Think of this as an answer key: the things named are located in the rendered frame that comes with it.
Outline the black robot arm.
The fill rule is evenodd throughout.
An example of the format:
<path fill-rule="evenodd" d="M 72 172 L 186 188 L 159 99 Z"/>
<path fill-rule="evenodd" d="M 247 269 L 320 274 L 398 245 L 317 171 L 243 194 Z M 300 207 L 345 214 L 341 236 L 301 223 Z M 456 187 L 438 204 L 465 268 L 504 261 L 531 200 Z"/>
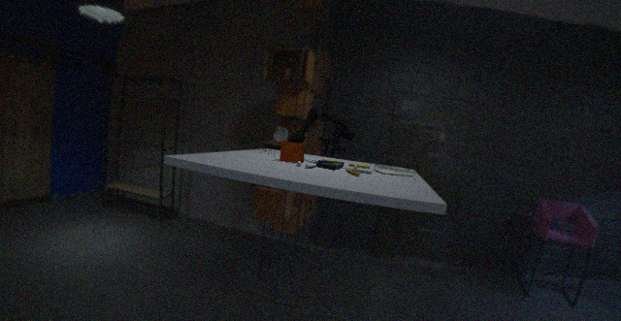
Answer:
<path fill-rule="evenodd" d="M 317 115 L 317 112 L 322 112 L 322 115 Z M 291 143 L 298 143 L 301 144 L 304 140 L 305 140 L 305 133 L 307 132 L 307 130 L 309 129 L 311 123 L 313 121 L 316 121 L 317 119 L 320 119 L 322 117 L 326 117 L 329 120 L 333 121 L 334 123 L 336 123 L 334 126 L 336 127 L 334 133 L 342 136 L 345 139 L 348 139 L 350 141 L 353 140 L 353 137 L 355 135 L 355 132 L 348 130 L 349 128 L 349 121 L 345 118 L 339 118 L 336 115 L 332 114 L 331 112 L 328 112 L 328 110 L 324 109 L 322 110 L 321 108 L 311 108 L 309 110 L 308 113 L 308 117 L 305 120 L 305 122 L 303 123 L 303 125 L 301 126 L 301 128 L 296 131 L 294 134 L 292 134 L 291 136 L 288 137 L 289 141 Z M 335 137 L 334 134 L 331 135 L 328 139 L 329 143 L 336 143 L 338 144 L 340 139 L 339 136 Z"/>

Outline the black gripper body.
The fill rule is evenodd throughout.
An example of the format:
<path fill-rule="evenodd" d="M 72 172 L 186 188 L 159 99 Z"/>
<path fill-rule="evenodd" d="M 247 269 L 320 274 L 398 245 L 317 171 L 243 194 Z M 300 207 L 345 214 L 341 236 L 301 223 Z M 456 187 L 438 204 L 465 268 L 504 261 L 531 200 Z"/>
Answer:
<path fill-rule="evenodd" d="M 335 133 L 333 133 L 333 134 L 334 134 L 334 136 L 335 136 L 335 137 L 339 136 L 339 135 L 337 135 L 337 134 L 335 134 Z M 332 135 L 333 135 L 333 134 L 332 134 Z M 339 139 L 341 139 L 341 136 L 339 136 Z M 320 137 L 320 138 L 319 138 L 319 140 L 320 140 L 320 141 L 322 141 L 322 142 L 324 142 L 324 143 L 326 143 L 327 145 L 329 145 L 329 144 L 330 144 L 330 145 L 334 146 L 336 149 L 339 149 L 339 150 L 341 150 L 341 151 L 343 151 L 343 152 L 345 152 L 345 151 L 346 151 L 346 148 L 345 148 L 345 147 L 343 147 L 343 146 L 341 146 L 341 145 L 338 145 L 338 144 L 336 144 L 336 143 L 335 143 L 335 144 L 331 144 L 331 143 L 329 143 L 329 142 L 327 141 L 327 139 L 325 139 L 325 138 L 323 138 L 323 137 Z"/>

